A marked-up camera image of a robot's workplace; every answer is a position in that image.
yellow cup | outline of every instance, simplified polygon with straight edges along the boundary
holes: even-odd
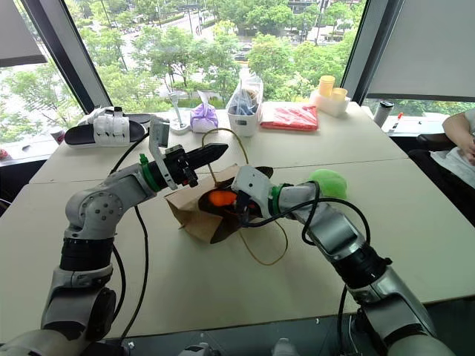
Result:
[[[333,85],[335,84],[334,76],[321,76],[318,92],[322,96],[330,97],[332,95]]]
[[[331,98],[337,102],[344,102],[347,97],[348,90],[345,88],[333,88]]]

person's hand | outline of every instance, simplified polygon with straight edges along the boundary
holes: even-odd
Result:
[[[464,145],[460,147],[463,151],[465,158],[469,161],[470,164],[475,165],[475,141],[473,136],[467,137],[464,142]]]

purple bag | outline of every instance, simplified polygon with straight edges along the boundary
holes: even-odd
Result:
[[[217,114],[213,105],[208,103],[206,95],[198,91],[201,104],[190,112],[190,126],[193,132],[204,134],[213,128],[217,128]]]

green ball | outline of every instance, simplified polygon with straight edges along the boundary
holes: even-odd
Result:
[[[347,181],[340,173],[330,169],[317,169],[310,174],[310,179],[320,185],[324,196],[330,198],[347,198]]]

red package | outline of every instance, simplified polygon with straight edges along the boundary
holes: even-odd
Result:
[[[272,106],[267,110],[263,108],[263,111],[265,111],[261,121],[263,128],[297,131],[315,131],[318,129],[316,106],[294,103]]]

